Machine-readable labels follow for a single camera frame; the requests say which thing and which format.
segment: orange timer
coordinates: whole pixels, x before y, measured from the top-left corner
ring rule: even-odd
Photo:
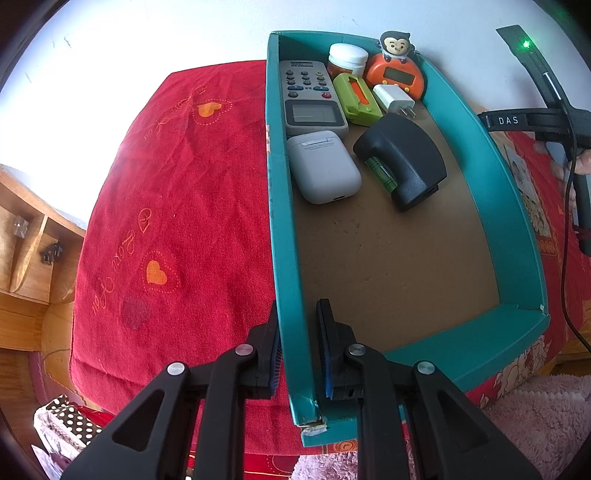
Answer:
[[[413,100],[420,100],[425,90],[425,80],[416,63],[409,58],[404,63],[400,59],[386,61],[381,53],[368,62],[365,81],[371,88],[380,83],[398,85]]]

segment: black cable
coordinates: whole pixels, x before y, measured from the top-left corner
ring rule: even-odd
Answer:
[[[566,324],[575,334],[575,336],[579,339],[579,342],[583,344],[583,346],[591,353],[591,345],[589,345],[588,341],[585,340],[585,337],[581,335],[581,333],[577,330],[577,328],[573,325],[573,322],[570,320],[569,312],[566,308],[566,264],[569,256],[569,233],[570,233],[570,189],[573,186],[574,180],[574,169],[576,168],[577,163],[577,135],[574,131],[573,122],[570,118],[570,114],[564,102],[561,104],[562,111],[564,116],[566,117],[569,123],[569,131],[572,140],[572,151],[570,152],[571,156],[571,163],[570,163],[570,171],[569,171],[569,178],[566,182],[566,195],[564,197],[564,254],[563,254],[563,262],[562,262],[562,274],[560,277],[560,300],[562,302],[562,313],[564,314],[564,319]]]

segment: monkey figurine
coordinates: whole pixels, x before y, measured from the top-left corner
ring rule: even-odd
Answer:
[[[378,47],[382,49],[385,61],[392,58],[406,62],[407,55],[414,50],[414,45],[410,43],[410,33],[388,30],[382,33],[379,38]]]

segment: heart embroidery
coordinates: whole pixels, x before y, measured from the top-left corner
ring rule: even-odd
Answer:
[[[164,285],[168,280],[166,273],[160,270],[160,264],[156,260],[150,260],[146,267],[146,280],[148,283],[155,283],[156,285]]]
[[[197,111],[199,112],[200,116],[212,116],[216,110],[219,110],[222,107],[221,103],[217,102],[209,102],[204,103],[203,105],[199,105],[197,107]]]

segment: jar lid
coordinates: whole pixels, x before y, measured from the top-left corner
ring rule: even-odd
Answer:
[[[333,43],[330,46],[329,55],[350,63],[361,64],[368,59],[368,53],[364,49],[349,43]]]

